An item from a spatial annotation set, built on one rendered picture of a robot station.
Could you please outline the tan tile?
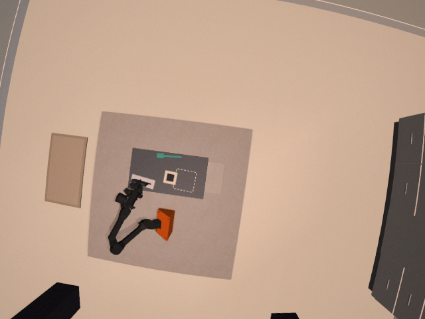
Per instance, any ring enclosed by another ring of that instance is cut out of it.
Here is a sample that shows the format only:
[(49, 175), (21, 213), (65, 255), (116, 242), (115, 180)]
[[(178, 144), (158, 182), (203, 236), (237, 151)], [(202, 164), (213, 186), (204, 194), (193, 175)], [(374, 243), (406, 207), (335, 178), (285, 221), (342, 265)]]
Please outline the tan tile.
[(176, 178), (177, 178), (176, 172), (165, 170), (165, 177), (164, 177), (164, 180), (163, 180), (164, 183), (175, 185)]

